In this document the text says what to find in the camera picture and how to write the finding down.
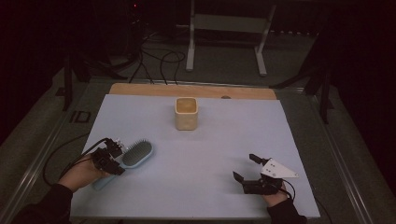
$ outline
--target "white tabletop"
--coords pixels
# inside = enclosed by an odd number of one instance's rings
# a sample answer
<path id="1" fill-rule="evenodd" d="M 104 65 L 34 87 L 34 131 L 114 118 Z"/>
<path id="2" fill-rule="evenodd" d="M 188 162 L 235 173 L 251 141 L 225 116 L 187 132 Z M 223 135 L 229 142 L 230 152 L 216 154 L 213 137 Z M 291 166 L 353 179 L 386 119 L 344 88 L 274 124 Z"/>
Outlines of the white tabletop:
<path id="1" fill-rule="evenodd" d="M 75 193 L 72 217 L 167 219 L 268 217 L 258 195 L 243 193 L 233 171 L 259 179 L 261 165 L 249 153 L 273 158 L 299 174 L 295 187 L 300 214 L 319 217 L 312 190 L 277 100 L 197 98 L 198 127 L 175 128 L 176 97 L 107 95 L 84 150 L 105 137 L 126 146 L 146 138 L 153 155 L 117 176 L 104 189 Z"/>

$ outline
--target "table leg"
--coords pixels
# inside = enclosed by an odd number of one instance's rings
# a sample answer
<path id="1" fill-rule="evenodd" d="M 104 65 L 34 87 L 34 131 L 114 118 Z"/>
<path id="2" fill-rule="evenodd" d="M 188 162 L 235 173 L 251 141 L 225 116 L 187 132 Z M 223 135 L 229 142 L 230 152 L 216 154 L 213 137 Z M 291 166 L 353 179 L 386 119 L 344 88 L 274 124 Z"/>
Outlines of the table leg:
<path id="1" fill-rule="evenodd" d="M 194 68 L 194 54 L 195 54 L 195 40 L 194 40 L 194 29 L 195 29 L 195 12 L 194 12 L 195 1 L 191 0 L 191 14 L 190 14 L 190 44 L 189 52 L 187 53 L 187 65 L 186 70 L 192 71 Z"/>
<path id="2" fill-rule="evenodd" d="M 276 6 L 271 6 L 271 10 L 267 17 L 264 31 L 262 32 L 262 41 L 260 42 L 259 46 L 254 48 L 254 52 L 256 54 L 257 65 L 259 66 L 259 75 L 261 77 L 267 76 L 267 70 L 265 68 L 264 58 L 262 57 L 262 49 L 264 48 L 265 40 L 267 39 L 267 36 L 270 32 L 271 21 L 274 17 L 275 10 L 276 10 Z"/>

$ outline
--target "black cable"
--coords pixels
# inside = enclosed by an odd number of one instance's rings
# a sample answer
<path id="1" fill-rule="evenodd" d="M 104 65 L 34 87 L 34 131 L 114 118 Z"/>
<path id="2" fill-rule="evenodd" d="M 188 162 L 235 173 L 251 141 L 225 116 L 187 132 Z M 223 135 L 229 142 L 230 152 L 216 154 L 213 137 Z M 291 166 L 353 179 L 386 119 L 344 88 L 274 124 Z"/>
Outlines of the black cable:
<path id="1" fill-rule="evenodd" d="M 163 42 L 172 41 L 172 40 L 176 39 L 178 36 L 181 36 L 184 33 L 188 32 L 189 30 L 190 30 L 190 28 L 183 29 L 182 31 L 180 31 L 178 34 L 175 34 L 175 35 L 164 34 L 161 31 L 160 32 L 155 32 L 155 33 L 153 33 L 153 34 L 151 34 L 149 36 L 148 41 L 156 42 L 156 43 L 163 43 Z M 162 39 L 152 38 L 155 35 L 159 35 L 160 37 L 162 37 Z"/>
<path id="2" fill-rule="evenodd" d="M 175 73 L 174 73 L 174 81 L 175 81 L 175 83 L 177 84 L 176 75 L 177 75 L 177 70 L 178 70 L 178 68 L 180 67 L 180 58 L 178 57 L 178 55 L 177 55 L 176 52 L 170 51 L 169 53 L 163 55 L 163 57 L 162 57 L 162 59 L 161 59 L 161 63 L 160 63 L 160 73 L 161 73 L 161 76 L 163 76 L 163 80 L 165 80 L 165 75 L 163 74 L 163 63 L 164 63 L 164 59 L 165 59 L 168 55 L 170 55 L 170 54 L 175 54 L 175 55 L 177 56 L 177 58 L 178 58 L 178 60 L 177 60 L 177 68 L 176 68 Z"/>
<path id="3" fill-rule="evenodd" d="M 155 35 L 157 33 L 152 33 L 151 35 L 148 35 L 147 37 L 143 38 L 142 42 L 139 45 L 139 55 L 138 55 L 138 60 L 139 60 L 139 65 L 137 66 L 137 68 L 134 70 L 134 73 L 132 74 L 131 78 L 129 79 L 129 83 L 132 82 L 132 80 L 134 79 L 134 76 L 137 74 L 137 72 L 139 71 L 140 67 L 143 66 L 146 70 L 146 77 L 149 79 L 151 84 L 154 84 L 154 81 L 152 80 L 151 76 L 149 75 L 149 72 L 147 70 L 147 67 L 143 64 L 143 50 L 142 50 L 142 46 L 143 44 L 148 41 L 148 39 Z"/>
<path id="4" fill-rule="evenodd" d="M 78 161 L 81 160 L 85 155 L 87 155 L 88 153 L 90 153 L 95 147 L 97 147 L 99 144 L 105 142 L 108 138 L 104 138 L 102 140 L 99 140 L 97 143 L 95 143 L 93 146 L 91 146 L 90 148 L 88 148 L 85 152 L 83 152 L 78 158 L 76 158 L 75 160 L 73 160 L 72 162 L 70 162 L 62 171 L 61 175 L 59 178 L 62 178 L 62 176 L 64 176 L 64 174 L 67 173 L 67 171 L 69 171 L 73 166 L 75 166 L 76 164 L 78 164 Z"/>
<path id="5" fill-rule="evenodd" d="M 82 161 L 78 161 L 78 162 L 76 162 L 74 165 L 80 164 L 80 163 L 82 163 L 82 162 L 84 162 L 84 161 L 90 161 L 90 160 L 92 160 L 92 158 L 85 159 L 85 160 L 82 160 Z"/>
<path id="6" fill-rule="evenodd" d="M 282 191 L 282 192 L 286 193 L 286 194 L 289 196 L 289 198 L 290 198 L 292 201 L 294 201 L 293 197 L 291 196 L 291 194 L 290 194 L 287 190 L 279 189 L 279 191 Z"/>
<path id="7" fill-rule="evenodd" d="M 152 57 L 154 59 L 160 60 L 160 74 L 161 74 L 161 76 L 163 78 L 163 81 L 165 82 L 166 85 L 168 83 L 166 81 L 165 75 L 163 74 L 163 63 L 177 63 L 177 69 L 175 70 L 175 73 L 174 73 L 174 81 L 177 84 L 177 71 L 178 71 L 178 68 L 180 67 L 180 63 L 186 58 L 186 55 L 183 52 L 173 51 L 173 50 L 170 50 L 170 49 L 155 49 L 155 50 L 166 50 L 166 51 L 169 51 L 166 54 L 164 54 L 161 58 L 159 58 L 159 57 L 157 57 L 155 55 L 152 55 L 152 54 L 144 51 L 143 49 L 148 49 L 148 48 L 142 48 L 143 53 L 147 54 L 148 56 L 150 56 L 150 57 Z M 168 57 L 171 54 L 175 54 L 176 57 L 177 57 L 177 60 L 175 60 L 175 61 L 167 61 L 167 60 L 165 60 L 165 58 Z"/>
<path id="8" fill-rule="evenodd" d="M 49 154 L 49 157 L 47 158 L 47 160 L 46 160 L 46 162 L 44 163 L 44 166 L 43 166 L 43 180 L 44 180 L 44 182 L 45 182 L 48 186 L 52 186 L 52 184 L 50 184 L 50 182 L 49 182 L 48 179 L 46 178 L 46 170 L 47 170 L 47 166 L 48 166 L 48 164 L 49 164 L 50 159 L 52 158 L 52 156 L 53 156 L 57 151 L 59 151 L 59 149 L 61 149 L 62 147 L 66 146 L 66 145 L 69 144 L 69 143 L 72 143 L 72 142 L 78 140 L 79 138 L 82 138 L 82 137 L 84 137 L 84 136 L 87 136 L 88 134 L 90 134 L 90 133 L 84 133 L 84 134 L 82 134 L 82 135 L 80 135 L 80 136 L 77 136 L 77 137 L 75 137 L 75 138 L 70 139 L 69 141 L 67 141 L 67 142 L 65 142 L 65 143 L 62 143 L 61 145 L 59 145 L 58 147 L 56 147 L 56 148 Z"/>
<path id="9" fill-rule="evenodd" d="M 325 208 L 325 206 L 320 202 L 320 200 L 314 195 L 315 201 L 323 208 L 323 211 L 326 213 L 327 217 L 329 218 L 330 223 L 332 224 L 332 217 L 330 216 L 329 212 Z"/>
<path id="10" fill-rule="evenodd" d="M 291 186 L 291 188 L 293 189 L 293 197 L 291 198 L 293 201 L 294 201 L 294 199 L 295 199 L 295 197 L 296 197 L 296 189 L 294 188 L 294 186 L 289 182 L 289 181 L 287 181 L 287 180 L 283 180 L 283 181 L 285 181 L 286 183 L 288 183 L 290 186 Z"/>

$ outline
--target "robotic hand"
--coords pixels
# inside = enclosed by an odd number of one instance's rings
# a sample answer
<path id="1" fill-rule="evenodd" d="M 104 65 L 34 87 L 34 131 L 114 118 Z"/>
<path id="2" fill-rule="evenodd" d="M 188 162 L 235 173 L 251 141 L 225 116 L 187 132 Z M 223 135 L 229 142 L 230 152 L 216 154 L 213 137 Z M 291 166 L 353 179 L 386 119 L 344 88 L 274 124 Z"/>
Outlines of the robotic hand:
<path id="1" fill-rule="evenodd" d="M 92 153 L 92 161 L 96 169 L 103 170 L 111 175 L 121 175 L 125 169 L 120 167 L 120 163 L 115 159 L 125 151 L 124 145 L 120 141 L 105 139 L 106 147 L 97 148 Z"/>
<path id="2" fill-rule="evenodd" d="M 260 173 L 262 178 L 245 180 L 240 174 L 233 172 L 233 178 L 242 184 L 246 194 L 277 194 L 280 190 L 284 191 L 282 189 L 283 178 L 298 177 L 298 174 L 273 159 L 262 159 L 254 154 L 249 154 L 249 158 L 258 164 L 262 164 Z"/>

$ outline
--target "metal stand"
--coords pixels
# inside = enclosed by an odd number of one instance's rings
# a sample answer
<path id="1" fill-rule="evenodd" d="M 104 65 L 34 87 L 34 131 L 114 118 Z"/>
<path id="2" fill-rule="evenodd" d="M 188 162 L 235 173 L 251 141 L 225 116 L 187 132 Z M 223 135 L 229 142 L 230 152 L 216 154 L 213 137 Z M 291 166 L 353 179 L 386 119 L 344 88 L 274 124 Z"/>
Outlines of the metal stand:
<path id="1" fill-rule="evenodd" d="M 315 95 L 319 88 L 321 87 L 320 95 L 320 116 L 325 123 L 329 123 L 327 120 L 327 109 L 329 104 L 329 91 L 330 91 L 330 80 L 331 80 L 331 69 L 329 66 L 312 66 L 305 72 L 301 72 L 288 80 L 281 83 L 269 86 L 271 89 L 283 89 L 288 87 L 290 84 L 303 79 L 305 77 L 310 77 L 308 82 L 304 87 L 304 92 L 307 95 Z"/>
<path id="2" fill-rule="evenodd" d="M 274 17 L 276 6 L 272 5 L 271 10 L 266 19 L 230 17 L 218 15 L 195 14 L 195 1 L 191 0 L 190 14 L 190 44 L 187 54 L 186 70 L 192 71 L 194 67 L 195 39 L 194 30 L 218 30 L 218 31 L 236 31 L 262 34 L 262 40 L 259 46 L 254 48 L 256 54 L 257 65 L 259 67 L 259 75 L 265 77 L 267 71 L 265 69 L 264 59 L 262 57 L 262 49 L 271 27 L 271 21 Z"/>
<path id="3" fill-rule="evenodd" d="M 78 50 L 71 50 L 67 52 L 66 56 L 64 57 L 64 111 L 67 110 L 73 101 L 73 71 L 75 72 L 78 81 L 89 82 L 91 79 L 91 75 L 88 71 L 86 63 L 114 79 L 127 78 L 120 76 L 119 74 L 113 72 L 111 68 L 101 65 L 95 59 Z"/>

